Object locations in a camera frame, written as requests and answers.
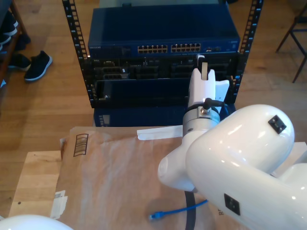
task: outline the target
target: blue network switch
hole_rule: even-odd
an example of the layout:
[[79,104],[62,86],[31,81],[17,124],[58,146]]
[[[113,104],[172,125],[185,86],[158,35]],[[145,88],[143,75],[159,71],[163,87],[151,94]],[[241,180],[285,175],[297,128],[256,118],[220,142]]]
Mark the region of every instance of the blue network switch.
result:
[[93,59],[235,53],[240,37],[224,4],[94,9]]

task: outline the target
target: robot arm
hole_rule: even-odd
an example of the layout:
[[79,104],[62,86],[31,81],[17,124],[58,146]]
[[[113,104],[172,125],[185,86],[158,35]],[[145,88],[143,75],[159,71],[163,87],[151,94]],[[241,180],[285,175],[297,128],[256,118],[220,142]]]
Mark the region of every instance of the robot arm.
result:
[[182,145],[159,165],[162,183],[197,190],[250,229],[307,228],[307,164],[270,175],[294,144],[284,112],[252,105],[219,122],[213,109],[196,106],[185,114],[183,131]]

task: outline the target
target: cardboard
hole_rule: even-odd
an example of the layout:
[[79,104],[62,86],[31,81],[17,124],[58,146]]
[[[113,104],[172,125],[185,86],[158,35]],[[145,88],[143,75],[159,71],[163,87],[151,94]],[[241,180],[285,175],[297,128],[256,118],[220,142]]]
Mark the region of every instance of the cardboard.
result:
[[[182,138],[139,140],[141,127],[76,127],[66,138],[56,191],[65,190],[58,219],[75,230],[247,230],[210,202],[192,211],[150,222],[157,211],[183,208],[205,198],[160,183],[160,160]],[[291,163],[306,151],[299,144]],[[288,168],[281,166],[275,176]]]

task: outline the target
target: chair leg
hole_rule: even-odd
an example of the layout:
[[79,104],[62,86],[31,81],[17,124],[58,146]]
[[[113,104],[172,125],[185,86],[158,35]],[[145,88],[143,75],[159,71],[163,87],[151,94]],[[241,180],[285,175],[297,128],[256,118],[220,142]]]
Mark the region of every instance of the chair leg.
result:
[[277,48],[277,50],[276,50],[276,53],[278,53],[278,51],[280,50],[280,48],[283,46],[284,42],[286,41],[287,37],[288,37],[289,34],[290,34],[291,28],[292,28],[292,27],[294,28],[293,25],[295,26],[295,22],[291,25],[290,29],[287,31],[286,35],[283,37],[283,40],[282,40],[282,42],[279,44],[279,46],[278,46],[278,48]]
[[16,3],[15,3],[15,0],[12,0],[11,7],[10,7],[10,8],[11,8],[11,11],[12,11],[14,17],[16,18],[18,24],[20,25],[21,32],[22,32],[25,36],[29,37],[29,36],[28,36],[28,33],[27,33],[26,29],[25,29],[24,23],[23,23],[23,21],[22,21],[22,19],[21,19],[21,16],[20,16],[20,14],[19,14],[19,12],[18,12],[17,5],[16,5]]
[[294,77],[292,83],[295,83],[295,81],[296,81],[298,75],[300,74],[300,72],[302,71],[302,69],[303,69],[303,67],[304,67],[304,64],[305,64],[306,60],[307,60],[307,55],[305,55],[305,57],[304,57],[304,59],[303,59],[301,65],[300,65],[300,67],[298,68],[298,71],[296,72],[296,75],[295,75],[295,77]]
[[302,17],[303,13],[307,10],[307,3],[306,5],[303,7],[302,11],[299,13],[299,15],[297,17],[295,17],[293,24],[290,26],[290,29],[287,31],[286,35],[283,37],[282,42],[279,44],[276,52],[278,52],[280,50],[280,48],[282,47],[282,45],[284,44],[284,42],[286,41],[287,37],[289,36],[289,34],[292,32],[292,30],[294,29],[294,27],[296,26],[296,24],[299,22],[300,18]]

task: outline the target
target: black sneaker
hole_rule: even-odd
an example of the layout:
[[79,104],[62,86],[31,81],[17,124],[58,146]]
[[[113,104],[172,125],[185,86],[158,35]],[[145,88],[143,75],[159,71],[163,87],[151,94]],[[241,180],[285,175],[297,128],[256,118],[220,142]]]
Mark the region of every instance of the black sneaker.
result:
[[28,71],[31,66],[30,60],[22,54],[14,54],[8,68]]
[[0,34],[0,45],[4,45],[11,40],[11,36],[6,34]]
[[40,79],[46,73],[47,68],[52,63],[52,57],[48,56],[44,51],[36,57],[31,57],[31,66],[24,75],[26,82],[32,82]]
[[5,34],[9,36],[13,36],[17,33],[16,27],[18,26],[18,22],[14,18],[11,12],[7,11],[2,26],[0,28],[0,34]]

